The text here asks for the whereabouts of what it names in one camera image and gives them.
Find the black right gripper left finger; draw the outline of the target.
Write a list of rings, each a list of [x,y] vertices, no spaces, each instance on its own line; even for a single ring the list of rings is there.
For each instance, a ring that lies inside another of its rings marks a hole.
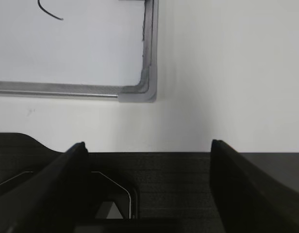
[[[0,233],[72,233],[87,206],[89,158],[83,142],[0,197]]]

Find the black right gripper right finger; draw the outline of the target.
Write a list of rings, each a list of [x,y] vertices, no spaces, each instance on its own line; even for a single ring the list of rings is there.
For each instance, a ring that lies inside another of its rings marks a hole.
[[[239,153],[213,140],[210,188],[228,233],[299,233],[299,153]]]

